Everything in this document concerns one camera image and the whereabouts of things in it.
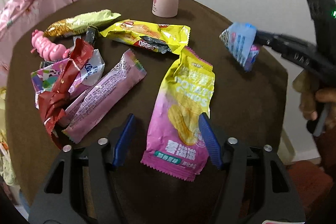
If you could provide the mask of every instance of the finger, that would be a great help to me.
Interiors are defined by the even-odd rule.
[[[310,91],[310,78],[308,72],[305,70],[300,72],[294,79],[292,86],[294,90],[300,93]]]
[[[336,103],[331,104],[328,117],[325,120],[325,127],[332,129],[336,125]]]
[[[316,92],[315,98],[321,103],[336,103],[336,88],[324,88]]]
[[[317,119],[318,115],[316,112],[316,102],[313,92],[301,93],[301,103],[299,109],[305,119],[312,121]]]

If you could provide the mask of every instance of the pink caterpillar toy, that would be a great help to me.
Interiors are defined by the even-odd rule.
[[[68,58],[70,49],[67,49],[63,44],[55,44],[48,38],[43,37],[43,32],[35,30],[31,33],[31,44],[45,61],[55,61]]]

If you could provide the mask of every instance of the red wrapper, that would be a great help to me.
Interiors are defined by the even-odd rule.
[[[56,122],[65,116],[62,106],[68,102],[69,88],[74,82],[76,76],[88,60],[92,57],[93,47],[84,40],[78,38],[76,46],[70,55],[64,71],[58,77],[52,91],[45,91],[38,97],[39,111],[41,120],[59,149],[62,148],[58,137],[53,134]]]

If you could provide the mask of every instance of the gold wrapper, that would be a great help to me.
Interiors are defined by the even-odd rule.
[[[112,13],[110,10],[101,10],[99,12],[91,12],[72,18],[62,19],[51,24],[44,31],[44,36],[69,37],[72,35],[78,35],[85,33],[88,25],[99,27],[100,25],[108,23],[119,16],[121,16],[121,14]]]

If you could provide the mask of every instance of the pink bedding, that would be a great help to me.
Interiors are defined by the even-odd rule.
[[[9,64],[16,42],[43,18],[74,1],[76,0],[9,0],[7,2],[0,15],[0,87],[6,86]]]

